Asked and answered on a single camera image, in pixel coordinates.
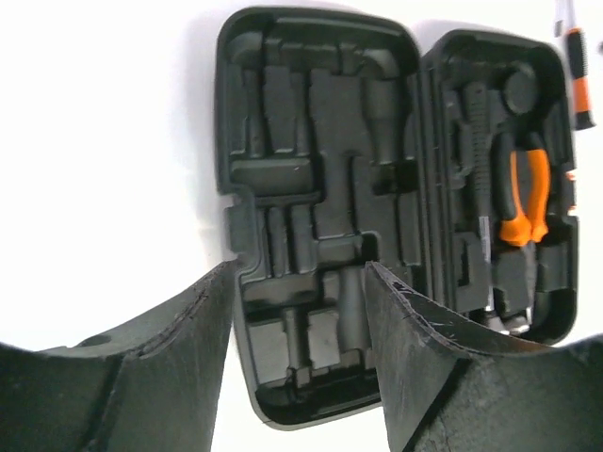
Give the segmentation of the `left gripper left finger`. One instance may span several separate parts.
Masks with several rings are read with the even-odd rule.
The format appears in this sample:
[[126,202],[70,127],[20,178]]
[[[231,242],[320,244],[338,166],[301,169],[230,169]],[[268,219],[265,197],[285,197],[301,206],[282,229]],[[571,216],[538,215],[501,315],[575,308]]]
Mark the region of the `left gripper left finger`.
[[5,451],[207,451],[235,267],[75,347],[1,347]]

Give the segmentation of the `black handled long tool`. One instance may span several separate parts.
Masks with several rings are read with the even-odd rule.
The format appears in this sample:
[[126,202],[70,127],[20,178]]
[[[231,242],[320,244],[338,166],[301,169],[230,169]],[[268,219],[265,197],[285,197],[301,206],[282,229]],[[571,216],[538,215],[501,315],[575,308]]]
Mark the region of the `black handled long tool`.
[[464,107],[471,132],[473,154],[472,186],[478,218],[482,258],[486,269],[487,297],[481,315],[481,324],[490,330],[507,334],[500,319],[492,283],[492,240],[491,240],[491,174],[487,88],[483,83],[471,82],[464,87]]

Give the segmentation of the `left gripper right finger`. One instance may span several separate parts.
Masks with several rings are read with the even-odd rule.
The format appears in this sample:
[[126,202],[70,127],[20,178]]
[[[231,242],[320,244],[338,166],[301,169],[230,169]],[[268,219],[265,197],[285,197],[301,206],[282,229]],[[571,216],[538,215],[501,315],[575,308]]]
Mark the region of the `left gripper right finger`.
[[598,451],[602,340],[565,347],[489,330],[365,268],[367,319],[393,451]]

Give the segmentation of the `black plastic tool case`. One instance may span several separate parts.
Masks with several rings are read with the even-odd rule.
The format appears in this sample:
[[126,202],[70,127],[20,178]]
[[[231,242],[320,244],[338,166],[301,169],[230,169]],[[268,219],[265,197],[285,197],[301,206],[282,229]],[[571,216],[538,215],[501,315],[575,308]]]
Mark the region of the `black plastic tool case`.
[[[457,28],[421,53],[400,24],[310,8],[233,14],[217,45],[217,170],[235,331],[253,409],[291,430],[380,403],[364,266],[476,317],[493,300],[553,345],[577,315],[578,222],[565,74],[547,43]],[[481,252],[474,146],[513,144],[524,201],[548,172],[547,233]]]

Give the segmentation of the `black orange handled screwdriver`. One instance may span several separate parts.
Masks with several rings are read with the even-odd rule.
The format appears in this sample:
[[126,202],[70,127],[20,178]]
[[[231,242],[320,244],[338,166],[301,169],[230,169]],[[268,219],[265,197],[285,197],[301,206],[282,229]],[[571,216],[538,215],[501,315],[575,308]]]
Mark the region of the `black orange handled screwdriver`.
[[554,36],[562,38],[564,42],[564,54],[571,76],[575,129],[590,129],[595,123],[591,113],[583,31],[577,25],[572,0],[557,0],[555,5]]

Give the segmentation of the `orange black needle-nose pliers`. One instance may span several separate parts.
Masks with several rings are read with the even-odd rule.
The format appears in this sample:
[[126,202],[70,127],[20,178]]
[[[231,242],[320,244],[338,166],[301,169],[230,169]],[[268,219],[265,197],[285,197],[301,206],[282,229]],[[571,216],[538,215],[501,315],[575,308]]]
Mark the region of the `orange black needle-nose pliers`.
[[[537,284],[536,245],[548,234],[546,209],[551,186],[551,169],[548,153],[536,133],[524,140],[525,149],[516,149],[513,134],[502,132],[496,140],[493,153],[494,192],[500,227],[498,237],[506,244],[522,251],[525,261],[524,276],[528,292],[525,313],[515,315],[505,322],[513,335],[530,330]],[[518,156],[527,156],[530,166],[530,196],[521,200]]]

